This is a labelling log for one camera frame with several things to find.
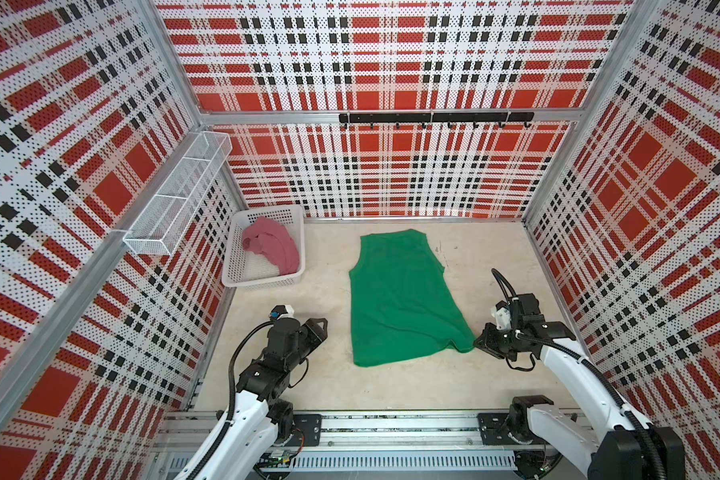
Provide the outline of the green tank top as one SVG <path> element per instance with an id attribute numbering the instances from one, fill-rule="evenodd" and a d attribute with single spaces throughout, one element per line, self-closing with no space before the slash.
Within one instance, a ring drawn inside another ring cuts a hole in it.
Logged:
<path id="1" fill-rule="evenodd" d="M 356 366 L 381 366 L 447 349 L 473 350 L 473 332 L 424 233 L 369 234 L 360 245 L 349 271 Z"/>

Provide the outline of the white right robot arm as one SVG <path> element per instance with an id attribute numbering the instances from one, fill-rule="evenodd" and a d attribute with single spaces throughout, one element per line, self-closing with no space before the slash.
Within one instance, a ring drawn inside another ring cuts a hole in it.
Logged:
<path id="1" fill-rule="evenodd" d="M 567 389 L 588 429 L 543 395 L 515 397 L 496 433 L 520 445 L 543 440 L 589 479 L 684 479 L 685 447 L 632 406 L 571 338 L 564 325 L 500 330 L 488 323 L 474 347 L 510 364 L 519 353 L 540 361 Z"/>

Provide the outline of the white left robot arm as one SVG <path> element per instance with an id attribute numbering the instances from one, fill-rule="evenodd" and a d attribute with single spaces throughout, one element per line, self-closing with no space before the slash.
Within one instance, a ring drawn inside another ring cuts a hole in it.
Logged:
<path id="1" fill-rule="evenodd" d="M 244 479 L 270 447 L 287 442 L 294 431 L 293 404 L 281 395 L 291 374 L 328 337 L 328 321 L 305 322 L 273 313 L 238 344 L 228 364 L 228 404 L 179 479 Z M 235 364 L 260 331 L 267 344 L 241 374 Z"/>

